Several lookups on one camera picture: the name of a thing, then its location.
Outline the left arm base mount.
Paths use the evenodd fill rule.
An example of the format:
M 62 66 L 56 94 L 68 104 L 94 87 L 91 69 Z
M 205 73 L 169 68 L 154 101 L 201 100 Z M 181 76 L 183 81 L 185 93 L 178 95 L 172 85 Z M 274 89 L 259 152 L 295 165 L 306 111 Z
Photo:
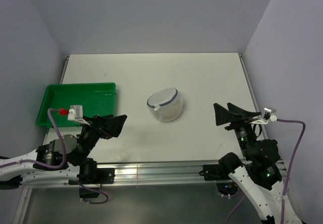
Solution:
M 102 190 L 103 184 L 112 184 L 114 182 L 115 169 L 114 168 L 98 168 L 98 169 L 81 169 L 77 175 L 77 180 L 68 180 L 69 185 L 79 187 L 79 196 L 82 199 L 91 201 L 99 197 L 99 191 Z M 98 185 L 98 187 L 87 190 L 81 187 L 82 185 Z

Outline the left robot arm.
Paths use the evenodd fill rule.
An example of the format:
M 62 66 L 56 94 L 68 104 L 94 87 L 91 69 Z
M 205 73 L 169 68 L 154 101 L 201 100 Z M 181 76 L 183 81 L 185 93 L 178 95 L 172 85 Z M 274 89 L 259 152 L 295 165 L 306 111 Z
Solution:
M 17 189 L 36 181 L 37 175 L 45 180 L 63 178 L 73 184 L 95 182 L 97 162 L 89 154 L 100 139 L 119 137 L 126 119 L 127 115 L 68 115 L 68 121 L 81 125 L 80 134 L 59 135 L 28 154 L 1 159 L 1 189 Z

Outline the white mesh laundry bag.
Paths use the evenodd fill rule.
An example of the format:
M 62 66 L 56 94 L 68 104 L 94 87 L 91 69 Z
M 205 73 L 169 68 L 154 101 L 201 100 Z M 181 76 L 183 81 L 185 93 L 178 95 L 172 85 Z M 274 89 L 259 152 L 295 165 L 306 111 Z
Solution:
M 178 89 L 166 88 L 151 95 L 146 105 L 156 120 L 170 122 L 181 114 L 184 100 Z

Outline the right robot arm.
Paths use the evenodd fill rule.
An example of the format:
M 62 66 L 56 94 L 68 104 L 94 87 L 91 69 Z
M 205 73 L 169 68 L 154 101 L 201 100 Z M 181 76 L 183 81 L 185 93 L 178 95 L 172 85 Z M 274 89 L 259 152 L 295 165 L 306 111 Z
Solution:
M 199 175 L 206 181 L 232 180 L 252 203 L 262 223 L 303 223 L 287 195 L 289 167 L 282 177 L 277 162 L 281 159 L 276 140 L 258 140 L 255 127 L 280 119 L 273 108 L 250 112 L 232 103 L 214 103 L 216 125 L 235 132 L 245 163 L 233 152 L 217 164 L 205 164 Z

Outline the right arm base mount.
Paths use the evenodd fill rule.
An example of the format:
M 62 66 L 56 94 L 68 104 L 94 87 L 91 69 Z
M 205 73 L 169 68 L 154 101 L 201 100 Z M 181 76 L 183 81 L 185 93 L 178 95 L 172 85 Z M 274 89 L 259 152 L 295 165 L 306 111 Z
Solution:
M 238 185 L 229 178 L 228 175 L 222 173 L 218 164 L 205 164 L 202 170 L 198 173 L 205 181 L 214 181 L 216 191 L 222 198 L 234 197 L 239 192 Z

